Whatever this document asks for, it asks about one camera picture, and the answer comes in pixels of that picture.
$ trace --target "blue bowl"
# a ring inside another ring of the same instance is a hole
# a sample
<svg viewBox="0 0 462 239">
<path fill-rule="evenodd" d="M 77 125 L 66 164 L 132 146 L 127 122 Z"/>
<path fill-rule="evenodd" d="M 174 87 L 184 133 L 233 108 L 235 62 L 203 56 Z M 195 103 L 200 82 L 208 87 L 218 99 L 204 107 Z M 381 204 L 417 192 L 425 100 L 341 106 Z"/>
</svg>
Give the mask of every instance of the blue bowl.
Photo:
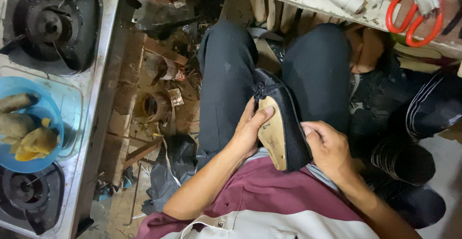
<svg viewBox="0 0 462 239">
<path fill-rule="evenodd" d="M 0 165 L 19 173 L 32 173 L 41 171 L 48 167 L 61 151 L 64 137 L 64 124 L 61 118 L 61 112 L 56 106 L 51 96 L 41 88 L 37 83 L 21 77 L 1 77 L 0 78 L 0 99 L 20 93 L 37 94 L 38 103 L 26 109 L 17 112 L 30 115 L 40 127 L 40 120 L 50 118 L 49 128 L 59 131 L 59 138 L 56 148 L 43 159 L 33 159 L 30 161 L 17 161 L 14 154 L 9 153 L 11 145 L 0 142 Z"/>
</svg>

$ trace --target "black shoe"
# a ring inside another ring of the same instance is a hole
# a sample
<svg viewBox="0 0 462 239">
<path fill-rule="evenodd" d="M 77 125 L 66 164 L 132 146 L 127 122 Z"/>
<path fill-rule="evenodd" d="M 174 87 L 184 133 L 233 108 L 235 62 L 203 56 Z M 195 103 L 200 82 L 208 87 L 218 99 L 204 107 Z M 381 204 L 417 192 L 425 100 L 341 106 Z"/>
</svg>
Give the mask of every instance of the black shoe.
<svg viewBox="0 0 462 239">
<path fill-rule="evenodd" d="M 274 116 L 258 130 L 276 169 L 297 171 L 313 158 L 286 85 L 264 69 L 253 72 L 255 108 L 274 107 Z"/>
</svg>

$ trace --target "black pants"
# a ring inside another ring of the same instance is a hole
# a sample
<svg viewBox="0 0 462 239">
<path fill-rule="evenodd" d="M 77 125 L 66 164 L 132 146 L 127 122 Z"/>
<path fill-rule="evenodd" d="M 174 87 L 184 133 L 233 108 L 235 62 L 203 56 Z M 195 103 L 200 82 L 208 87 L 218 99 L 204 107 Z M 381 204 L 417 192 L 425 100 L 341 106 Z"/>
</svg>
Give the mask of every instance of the black pants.
<svg viewBox="0 0 462 239">
<path fill-rule="evenodd" d="M 335 24 L 321 24 L 292 42 L 282 63 L 282 81 L 292 92 L 300 121 L 323 120 L 348 131 L 350 45 Z M 200 96 L 199 168 L 234 135 L 252 97 L 258 52 L 249 33 L 221 20 L 199 50 L 203 74 Z"/>
</svg>

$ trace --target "scissors handle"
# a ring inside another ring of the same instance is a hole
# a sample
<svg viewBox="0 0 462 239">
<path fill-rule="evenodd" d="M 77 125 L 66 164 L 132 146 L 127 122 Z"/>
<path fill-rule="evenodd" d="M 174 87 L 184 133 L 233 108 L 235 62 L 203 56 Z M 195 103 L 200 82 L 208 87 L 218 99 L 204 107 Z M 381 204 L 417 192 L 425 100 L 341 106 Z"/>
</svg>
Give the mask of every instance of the scissors handle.
<svg viewBox="0 0 462 239">
<path fill-rule="evenodd" d="M 436 16 L 436 22 L 435 26 L 433 27 L 433 30 L 431 33 L 425 37 L 422 41 L 414 42 L 412 40 L 412 36 L 414 35 L 415 30 L 419 25 L 424 21 L 424 17 L 421 15 L 417 17 L 417 19 L 411 24 L 411 27 L 409 27 L 409 30 L 406 33 L 406 44 L 409 47 L 421 47 L 424 45 L 429 44 L 433 39 L 435 39 L 436 35 L 438 35 L 439 30 L 441 30 L 441 27 L 443 25 L 443 12 L 440 9 L 438 16 Z"/>
<path fill-rule="evenodd" d="M 417 12 L 417 9 L 418 9 L 417 5 L 414 3 L 411 6 L 411 9 L 409 9 L 409 11 L 407 12 L 407 15 L 404 18 L 404 21 L 401 24 L 401 26 L 396 28 L 395 25 L 393 24 L 393 12 L 395 11 L 396 5 L 400 1 L 401 0 L 391 0 L 390 6 L 388 6 L 387 14 L 386 14 L 386 17 L 385 17 L 385 23 L 387 25 L 387 28 L 392 33 L 401 33 L 404 30 L 406 30 L 407 27 L 409 26 L 412 18 L 414 17 L 415 13 Z"/>
</svg>

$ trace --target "black shoe upper pieces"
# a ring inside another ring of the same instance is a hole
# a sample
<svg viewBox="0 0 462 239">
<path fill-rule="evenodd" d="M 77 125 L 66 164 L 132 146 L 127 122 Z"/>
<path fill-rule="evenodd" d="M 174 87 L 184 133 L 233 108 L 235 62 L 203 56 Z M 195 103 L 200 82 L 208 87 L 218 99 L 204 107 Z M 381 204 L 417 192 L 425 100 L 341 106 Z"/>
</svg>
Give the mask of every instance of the black shoe upper pieces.
<svg viewBox="0 0 462 239">
<path fill-rule="evenodd" d="M 287 163 L 284 172 L 300 170 L 310 163 L 313 157 L 298 121 L 290 92 L 281 80 L 264 69 L 255 69 L 253 76 L 256 83 L 253 87 L 256 109 L 258 100 L 269 96 L 276 101 L 282 114 Z"/>
</svg>

